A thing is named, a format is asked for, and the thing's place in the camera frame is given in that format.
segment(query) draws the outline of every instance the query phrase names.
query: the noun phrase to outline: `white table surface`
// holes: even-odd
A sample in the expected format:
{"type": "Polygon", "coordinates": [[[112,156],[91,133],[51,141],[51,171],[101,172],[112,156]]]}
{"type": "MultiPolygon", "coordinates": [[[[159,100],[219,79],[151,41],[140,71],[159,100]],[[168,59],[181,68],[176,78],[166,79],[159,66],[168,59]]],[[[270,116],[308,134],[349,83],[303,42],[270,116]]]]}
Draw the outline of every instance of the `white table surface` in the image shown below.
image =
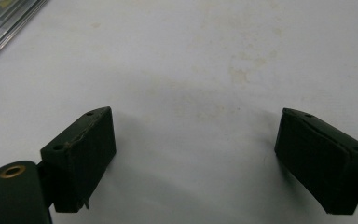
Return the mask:
{"type": "Polygon", "coordinates": [[[281,112],[358,139],[358,1],[50,0],[0,52],[0,166],[111,106],[117,155],[71,223],[358,223],[273,151],[281,112]]]}

